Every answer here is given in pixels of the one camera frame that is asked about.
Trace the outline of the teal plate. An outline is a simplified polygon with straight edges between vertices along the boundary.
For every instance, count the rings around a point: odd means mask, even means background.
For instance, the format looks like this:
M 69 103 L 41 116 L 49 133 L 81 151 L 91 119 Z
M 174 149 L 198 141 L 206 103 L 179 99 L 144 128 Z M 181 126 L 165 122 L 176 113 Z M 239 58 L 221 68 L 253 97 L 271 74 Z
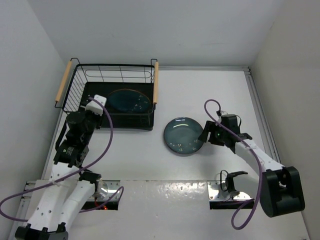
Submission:
M 163 130 L 166 146 L 178 155 L 192 155 L 199 151 L 203 142 L 198 138 L 203 127 L 189 117 L 178 117 L 171 120 Z
M 145 113 L 150 105 L 150 99 L 140 91 L 119 89 L 107 97 L 109 105 L 122 113 Z

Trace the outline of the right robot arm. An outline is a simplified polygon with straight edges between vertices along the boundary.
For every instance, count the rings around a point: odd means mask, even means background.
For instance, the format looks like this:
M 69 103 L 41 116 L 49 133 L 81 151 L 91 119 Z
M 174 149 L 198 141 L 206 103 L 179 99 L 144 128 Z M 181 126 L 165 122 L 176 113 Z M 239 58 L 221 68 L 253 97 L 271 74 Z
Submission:
M 222 115 L 218 122 L 208 120 L 198 140 L 229 148 L 257 173 L 259 202 L 268 217 L 305 209 L 299 171 L 269 157 L 248 133 L 241 132 L 236 115 Z

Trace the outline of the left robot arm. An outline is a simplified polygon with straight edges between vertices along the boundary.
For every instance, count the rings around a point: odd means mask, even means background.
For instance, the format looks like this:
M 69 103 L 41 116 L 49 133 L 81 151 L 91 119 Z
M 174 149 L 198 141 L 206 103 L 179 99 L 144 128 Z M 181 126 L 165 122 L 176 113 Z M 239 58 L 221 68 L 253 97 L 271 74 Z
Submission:
M 89 152 L 89 142 L 99 127 L 104 109 L 91 101 L 84 111 L 67 115 L 66 139 L 56 144 L 47 187 L 26 226 L 17 228 L 17 240 L 66 240 L 84 203 L 97 188 L 100 174 L 77 170 Z

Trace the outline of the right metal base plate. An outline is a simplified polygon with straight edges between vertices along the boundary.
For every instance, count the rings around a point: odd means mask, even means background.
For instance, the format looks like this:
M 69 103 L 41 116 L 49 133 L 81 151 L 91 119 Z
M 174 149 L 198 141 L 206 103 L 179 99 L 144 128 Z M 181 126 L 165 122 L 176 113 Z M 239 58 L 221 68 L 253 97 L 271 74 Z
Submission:
M 208 198 L 210 202 L 246 201 L 252 199 L 245 192 L 228 193 L 222 191 L 218 180 L 207 181 Z

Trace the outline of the metal base plate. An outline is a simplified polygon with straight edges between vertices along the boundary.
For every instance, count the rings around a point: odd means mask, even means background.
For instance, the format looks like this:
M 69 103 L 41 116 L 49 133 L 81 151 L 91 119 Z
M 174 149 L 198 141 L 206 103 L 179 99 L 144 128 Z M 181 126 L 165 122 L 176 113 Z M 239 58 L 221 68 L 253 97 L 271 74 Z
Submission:
M 112 201 L 117 200 L 120 197 L 121 191 L 118 189 L 121 186 L 121 182 L 119 180 L 99 180 L 97 184 L 97 191 L 94 196 L 99 201 L 106 201 L 109 197 L 111 197 L 114 193 L 116 195 L 111 199 Z
M 246 201 L 252 199 L 245 192 L 228 193 L 222 191 L 218 180 L 207 181 L 208 198 L 210 202 Z

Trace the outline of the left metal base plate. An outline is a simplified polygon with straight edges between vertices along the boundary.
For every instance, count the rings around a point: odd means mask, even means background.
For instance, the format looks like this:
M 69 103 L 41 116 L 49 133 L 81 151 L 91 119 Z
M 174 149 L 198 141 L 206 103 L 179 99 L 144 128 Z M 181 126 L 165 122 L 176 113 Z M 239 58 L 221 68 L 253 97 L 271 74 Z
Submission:
M 94 196 L 99 201 L 106 201 L 109 197 L 111 197 L 114 193 L 116 195 L 111 199 L 112 201 L 117 200 L 120 197 L 121 191 L 118 189 L 121 186 L 121 182 L 119 180 L 99 180 L 97 184 L 97 191 Z

